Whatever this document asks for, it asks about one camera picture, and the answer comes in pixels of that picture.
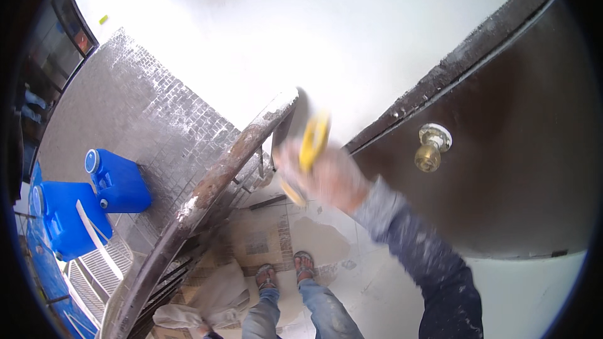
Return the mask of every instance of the metal handrail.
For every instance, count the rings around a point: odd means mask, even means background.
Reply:
[[[193,230],[201,222],[207,222],[209,208],[220,197],[230,181],[236,177],[271,133],[274,132],[273,145],[282,140],[283,134],[286,135],[298,98],[298,90],[294,88],[277,95],[207,171],[205,177],[193,190],[191,197],[170,219],[132,285],[129,289],[123,289],[126,291],[123,296],[124,302],[118,307],[119,311],[115,315],[107,314],[108,312],[105,314],[105,317],[113,316],[115,319],[111,322],[102,322],[101,338],[128,337],[162,275]]]

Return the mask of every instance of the metal railing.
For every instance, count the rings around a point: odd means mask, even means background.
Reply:
[[[297,89],[277,95],[207,171],[191,197],[172,216],[133,282],[128,288],[117,290],[117,293],[121,294],[121,303],[107,307],[101,338],[120,339],[146,335],[144,331],[152,327],[152,321],[149,320],[155,309],[169,302],[186,273],[184,268],[182,272],[173,274],[167,280],[166,275],[173,273],[170,267],[173,260],[189,238],[199,235],[199,227],[207,223],[213,225],[212,215],[218,215],[219,210],[214,209],[212,205],[237,177],[247,161],[261,149],[270,134],[273,133],[273,147],[284,139],[298,97]]]

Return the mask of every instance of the sandal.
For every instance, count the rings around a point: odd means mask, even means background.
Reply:
[[[300,259],[300,267],[299,267],[299,269],[296,270],[297,271],[296,277],[299,279],[302,272],[308,272],[311,275],[310,279],[313,279],[314,278],[314,269],[301,264],[301,260],[303,258],[311,261],[312,264],[314,264],[314,260],[312,259],[312,256],[309,253],[302,251],[302,252],[295,253],[295,255],[293,256],[293,260],[295,260],[296,258]]]
[[[272,280],[272,278],[268,274],[269,270],[274,270],[274,267],[272,267],[272,265],[268,264],[268,263],[264,264],[262,267],[260,267],[258,269],[258,272],[256,274],[256,284],[258,283],[258,278],[260,277],[260,274],[262,272],[266,272],[266,275],[267,275],[266,280],[263,283],[261,283],[260,285],[258,285],[258,290],[260,290],[260,291],[265,288],[275,288],[277,290],[279,289],[278,285],[276,285],[274,280]]]

